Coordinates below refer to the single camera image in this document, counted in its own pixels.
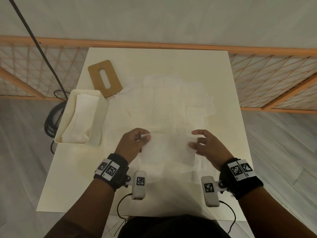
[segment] table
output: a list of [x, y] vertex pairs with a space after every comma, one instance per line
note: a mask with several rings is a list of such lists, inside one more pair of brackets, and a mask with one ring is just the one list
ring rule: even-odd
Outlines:
[[[145, 77], [153, 74], [178, 75], [186, 81], [201, 81], [207, 93], [214, 97], [216, 114], [209, 116], [210, 132], [216, 135], [230, 152], [252, 164], [244, 129], [236, 87], [226, 51], [90, 48], [82, 69], [77, 89], [94, 89], [88, 66], [109, 59], [123, 87], [127, 76]], [[81, 196], [93, 179], [93, 172], [109, 150], [101, 141], [100, 147], [58, 144], [37, 211], [66, 212]], [[208, 172], [196, 172], [198, 178], [219, 172], [208, 167]], [[120, 188], [115, 193], [110, 214], [116, 215], [119, 200], [131, 192], [131, 187]], [[238, 202], [230, 193], [219, 193], [219, 199], [229, 204], [237, 220], [245, 221]], [[233, 220], [225, 205], [207, 208], [199, 184], [163, 180], [146, 187], [142, 201], [126, 198], [120, 204], [120, 214], [125, 216], [167, 216], [193, 214], [217, 220]]]

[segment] wall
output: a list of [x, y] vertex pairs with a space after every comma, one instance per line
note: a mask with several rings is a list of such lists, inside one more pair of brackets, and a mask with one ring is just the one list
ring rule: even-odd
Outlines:
[[[15, 0], [40, 37], [317, 48], [317, 0]], [[0, 35], [27, 36], [8, 0]]]

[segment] person's left hand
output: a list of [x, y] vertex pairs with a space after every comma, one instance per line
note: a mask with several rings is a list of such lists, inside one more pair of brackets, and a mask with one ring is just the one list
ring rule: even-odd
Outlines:
[[149, 131], [142, 128], [135, 128], [125, 133], [114, 153], [124, 157], [128, 161], [128, 164], [130, 164], [136, 158], [140, 149], [151, 139], [150, 135], [141, 139], [141, 135], [149, 133]]

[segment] open container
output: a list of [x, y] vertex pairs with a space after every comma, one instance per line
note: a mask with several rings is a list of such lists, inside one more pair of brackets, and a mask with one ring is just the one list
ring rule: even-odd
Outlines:
[[[93, 96], [98, 96], [97, 108], [94, 112], [93, 123], [91, 125], [91, 131], [89, 135], [89, 139], [87, 143], [79, 144], [79, 143], [64, 143], [62, 141], [62, 135], [69, 125], [70, 121], [73, 118], [76, 109], [77, 95], [78, 94], [88, 94]], [[98, 147], [100, 145], [101, 134], [102, 134], [102, 125], [106, 117], [108, 109], [108, 102], [101, 94], [99, 90], [85, 90], [85, 89], [74, 89], [70, 92], [64, 114], [61, 118], [61, 122], [58, 126], [58, 130], [56, 136], [54, 138], [55, 143], [63, 143], [63, 144], [73, 144], [73, 145], [91, 145], [94, 147]]]

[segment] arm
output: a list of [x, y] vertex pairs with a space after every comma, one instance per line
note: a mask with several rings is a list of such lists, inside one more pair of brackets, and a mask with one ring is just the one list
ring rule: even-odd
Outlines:
[[[136, 128], [124, 134], [115, 150], [128, 164], [151, 139], [145, 129]], [[113, 188], [100, 179], [94, 179], [82, 196], [47, 233], [49, 237], [101, 237], [114, 198]]]
[[[233, 158], [228, 149], [207, 130], [194, 130], [193, 135], [204, 135], [197, 143], [189, 143], [196, 154], [205, 156], [220, 171]], [[255, 188], [238, 200], [256, 238], [317, 236], [283, 208], [263, 187]]]

